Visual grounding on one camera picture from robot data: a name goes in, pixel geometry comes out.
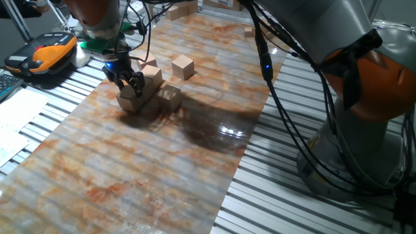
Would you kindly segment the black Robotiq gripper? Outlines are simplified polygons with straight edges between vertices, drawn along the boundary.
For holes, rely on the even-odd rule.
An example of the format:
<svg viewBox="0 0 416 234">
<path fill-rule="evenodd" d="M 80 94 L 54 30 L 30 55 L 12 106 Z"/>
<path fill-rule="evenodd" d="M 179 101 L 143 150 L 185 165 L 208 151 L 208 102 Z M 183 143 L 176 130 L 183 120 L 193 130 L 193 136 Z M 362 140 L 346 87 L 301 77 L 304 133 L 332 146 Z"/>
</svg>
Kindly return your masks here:
<svg viewBox="0 0 416 234">
<path fill-rule="evenodd" d="M 114 61 L 106 61 L 102 70 L 107 79 L 114 83 L 119 90 L 122 90 L 125 86 L 121 81 L 124 77 L 127 81 L 130 81 L 130 86 L 135 91 L 136 97 L 140 98 L 142 96 L 142 89 L 146 85 L 144 75 L 141 71 L 134 72 L 129 55 L 119 56 Z"/>
</svg>

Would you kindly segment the person's hand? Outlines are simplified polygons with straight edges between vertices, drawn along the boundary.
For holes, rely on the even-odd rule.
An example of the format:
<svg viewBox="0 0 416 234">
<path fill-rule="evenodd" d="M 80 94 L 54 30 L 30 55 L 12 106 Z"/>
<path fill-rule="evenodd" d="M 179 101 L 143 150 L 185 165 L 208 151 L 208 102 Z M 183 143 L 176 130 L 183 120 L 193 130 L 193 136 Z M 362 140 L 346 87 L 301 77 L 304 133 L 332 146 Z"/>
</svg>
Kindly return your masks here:
<svg viewBox="0 0 416 234">
<path fill-rule="evenodd" d="M 32 7 L 35 9 L 35 11 L 41 14 L 47 12 L 50 9 L 47 0 L 35 0 Z"/>
</svg>

